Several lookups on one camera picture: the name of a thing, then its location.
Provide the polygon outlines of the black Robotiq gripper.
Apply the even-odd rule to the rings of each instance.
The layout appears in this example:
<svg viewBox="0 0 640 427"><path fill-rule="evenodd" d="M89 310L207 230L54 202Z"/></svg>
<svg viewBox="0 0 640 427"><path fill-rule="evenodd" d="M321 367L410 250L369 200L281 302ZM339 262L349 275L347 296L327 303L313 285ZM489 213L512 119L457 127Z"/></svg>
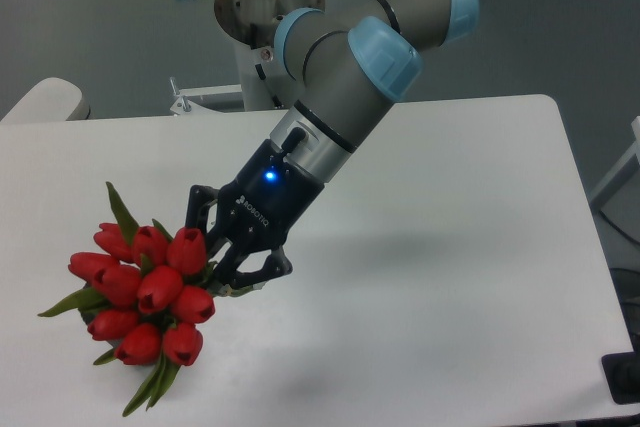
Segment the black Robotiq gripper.
<svg viewBox="0 0 640 427"><path fill-rule="evenodd" d="M269 281L293 272L293 265L280 246L324 189L322 182L287 159L301 143L300 139L287 139L279 147L265 140L236 178L220 190L191 186L185 227L197 228L206 235L209 248L226 240L242 255L251 254L230 278L223 280L219 274L214 275L214 297L257 292ZM207 229L209 211L215 204L215 223Z"/></svg>

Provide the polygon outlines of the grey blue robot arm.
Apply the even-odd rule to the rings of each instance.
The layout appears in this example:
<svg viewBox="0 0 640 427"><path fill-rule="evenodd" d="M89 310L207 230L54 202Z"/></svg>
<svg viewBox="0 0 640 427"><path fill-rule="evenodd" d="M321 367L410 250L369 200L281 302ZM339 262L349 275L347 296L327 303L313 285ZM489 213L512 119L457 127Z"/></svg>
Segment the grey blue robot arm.
<svg viewBox="0 0 640 427"><path fill-rule="evenodd" d="M328 14L323 0L216 0L219 25L269 49L301 93L237 176L193 186L186 224L205 240L202 286L243 294L288 275L284 244L423 68L424 50L472 32L479 0L368 0Z"/></svg>

